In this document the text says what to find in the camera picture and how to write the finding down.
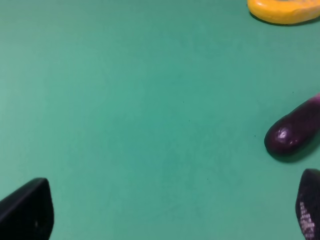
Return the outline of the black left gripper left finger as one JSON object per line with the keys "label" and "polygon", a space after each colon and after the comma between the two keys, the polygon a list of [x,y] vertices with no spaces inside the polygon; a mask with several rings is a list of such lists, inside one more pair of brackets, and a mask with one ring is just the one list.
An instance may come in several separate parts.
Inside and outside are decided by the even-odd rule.
{"label": "black left gripper left finger", "polygon": [[34,178],[0,201],[2,240],[48,240],[54,220],[47,178]]}

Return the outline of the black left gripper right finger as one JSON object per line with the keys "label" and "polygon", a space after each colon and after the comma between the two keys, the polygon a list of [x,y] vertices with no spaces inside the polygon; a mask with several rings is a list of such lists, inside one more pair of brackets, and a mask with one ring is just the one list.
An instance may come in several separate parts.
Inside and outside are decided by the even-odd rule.
{"label": "black left gripper right finger", "polygon": [[320,171],[308,168],[303,171],[295,213],[300,230],[306,240],[320,240]]}

